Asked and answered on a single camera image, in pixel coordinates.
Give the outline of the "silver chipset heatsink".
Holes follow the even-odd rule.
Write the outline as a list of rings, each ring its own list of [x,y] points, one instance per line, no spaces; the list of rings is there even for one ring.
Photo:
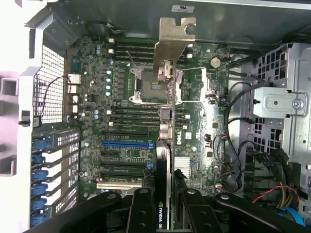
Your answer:
[[[181,172],[189,177],[191,175],[190,158],[189,157],[175,157],[174,158],[174,169],[181,170]]]

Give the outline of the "metal drive cage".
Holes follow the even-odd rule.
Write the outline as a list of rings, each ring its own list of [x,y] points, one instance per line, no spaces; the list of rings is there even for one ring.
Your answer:
[[[311,163],[311,44],[287,43],[268,52],[255,74],[273,86],[255,90],[253,113],[283,120],[283,150],[294,163]]]

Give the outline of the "CPU socket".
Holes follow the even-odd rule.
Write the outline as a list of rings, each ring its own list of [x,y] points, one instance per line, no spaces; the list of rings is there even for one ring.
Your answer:
[[[167,84],[158,82],[151,66],[131,68],[130,73],[134,75],[134,93],[128,98],[130,102],[139,105],[167,104]]]

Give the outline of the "open grey PC case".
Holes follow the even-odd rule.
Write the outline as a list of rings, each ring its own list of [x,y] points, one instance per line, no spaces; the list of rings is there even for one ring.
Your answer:
[[[84,36],[156,44],[162,17],[177,25],[194,17],[196,26],[186,28],[191,44],[229,48],[222,169],[212,194],[197,190],[230,193],[311,228],[311,163],[294,163],[283,150],[283,120],[253,113],[255,90],[273,86],[255,74],[259,59],[283,44],[311,44],[311,0],[0,0],[0,233],[24,233],[106,192],[80,193],[83,134],[72,117],[67,51]],[[44,138],[51,152],[32,151],[32,140]],[[44,165],[31,165],[35,154]],[[32,182],[34,170],[49,175]],[[42,183],[46,193],[32,197]],[[160,230],[155,214],[155,233],[191,233],[174,228],[174,175],[172,185],[172,229]],[[110,191],[124,197],[134,189]],[[47,203],[31,211],[37,198]]]

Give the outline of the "green motherboard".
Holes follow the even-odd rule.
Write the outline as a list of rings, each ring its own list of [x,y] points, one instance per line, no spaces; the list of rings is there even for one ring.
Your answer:
[[[70,78],[72,117],[82,130],[80,193],[83,198],[111,189],[97,189],[98,182],[142,183],[144,171],[155,164],[155,143],[159,140],[160,113],[165,105],[139,105],[128,98],[134,93],[134,68],[128,50],[138,66],[153,67],[154,39],[84,36],[67,51],[66,72]],[[221,60],[217,69],[213,57]],[[175,157],[189,157],[191,175],[186,183],[205,194],[214,192],[221,173],[219,142],[226,139],[224,113],[228,106],[229,48],[215,44],[188,45],[177,62],[177,70],[206,67],[209,88],[204,102],[175,106]],[[182,100],[199,100],[201,70],[185,71],[180,84]],[[105,147],[103,140],[152,142],[154,147]],[[124,194],[126,190],[113,190]]]

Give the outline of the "open metal socket cover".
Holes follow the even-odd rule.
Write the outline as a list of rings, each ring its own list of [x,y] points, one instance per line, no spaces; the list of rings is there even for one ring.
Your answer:
[[[200,98],[199,100],[182,100],[181,98],[181,89],[180,89],[180,84],[182,82],[182,75],[184,74],[185,71],[189,70],[201,70],[201,82],[203,83],[203,87],[200,90]],[[181,104],[184,102],[204,102],[206,99],[206,93],[209,88],[209,78],[207,77],[207,68],[206,67],[195,67],[195,68],[186,68],[182,70],[176,70],[176,77],[175,77],[175,85],[176,85],[176,91],[175,91],[175,102],[176,104]]]

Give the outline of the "blue card retention clip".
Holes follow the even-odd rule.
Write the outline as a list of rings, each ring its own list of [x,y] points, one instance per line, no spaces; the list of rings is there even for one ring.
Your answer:
[[[34,170],[31,172],[32,182],[42,182],[47,179],[49,172],[47,170]]]
[[[31,156],[31,165],[32,166],[42,166],[46,162],[46,158],[42,154],[35,154]]]
[[[32,140],[32,151],[43,151],[46,153],[52,150],[52,140],[49,138]]]
[[[47,203],[46,198],[33,199],[30,204],[31,211],[41,210]]]
[[[41,196],[46,193],[48,185],[46,183],[36,184],[31,187],[31,196]]]

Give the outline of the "white expansion slot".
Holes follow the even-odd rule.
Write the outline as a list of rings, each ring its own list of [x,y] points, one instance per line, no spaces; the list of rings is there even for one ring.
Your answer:
[[[97,189],[113,189],[113,190],[128,190],[131,188],[141,188],[142,183],[132,182],[98,182],[96,184]]]

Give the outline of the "blue expansion slot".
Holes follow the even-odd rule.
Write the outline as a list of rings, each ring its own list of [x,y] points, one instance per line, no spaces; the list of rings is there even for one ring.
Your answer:
[[[103,140],[102,146],[105,147],[125,147],[125,148],[148,148],[152,149],[154,144],[152,142],[128,142],[128,141],[110,141]]]

